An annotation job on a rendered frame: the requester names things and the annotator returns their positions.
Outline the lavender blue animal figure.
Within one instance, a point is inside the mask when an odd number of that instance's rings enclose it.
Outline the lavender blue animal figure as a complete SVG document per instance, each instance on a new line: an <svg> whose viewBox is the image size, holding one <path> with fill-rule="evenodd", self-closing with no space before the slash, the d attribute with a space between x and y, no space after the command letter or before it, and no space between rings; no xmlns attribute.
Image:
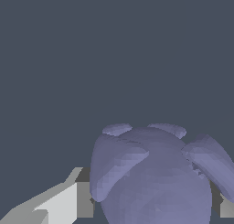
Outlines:
<svg viewBox="0 0 234 224"><path fill-rule="evenodd" d="M95 142L90 194L109 224L209 224L211 188L234 203L234 162L211 136L188 144L168 123L106 126Z"/></svg>

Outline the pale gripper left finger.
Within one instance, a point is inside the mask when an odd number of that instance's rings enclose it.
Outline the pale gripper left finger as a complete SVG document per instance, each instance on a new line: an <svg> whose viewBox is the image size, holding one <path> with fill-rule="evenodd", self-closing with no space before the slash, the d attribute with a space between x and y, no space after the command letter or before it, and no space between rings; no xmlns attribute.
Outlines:
<svg viewBox="0 0 234 224"><path fill-rule="evenodd" d="M90 168L75 167L63 183L12 208L0 224L72 224L77 218L92 218L94 210Z"/></svg>

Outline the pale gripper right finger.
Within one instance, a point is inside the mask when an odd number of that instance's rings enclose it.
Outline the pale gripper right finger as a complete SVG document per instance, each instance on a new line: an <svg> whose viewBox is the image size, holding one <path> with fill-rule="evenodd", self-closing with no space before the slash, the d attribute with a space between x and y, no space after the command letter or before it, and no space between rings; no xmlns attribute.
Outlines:
<svg viewBox="0 0 234 224"><path fill-rule="evenodd" d="M209 184L212 193L212 208L221 218L234 218L234 203L227 200L212 181Z"/></svg>

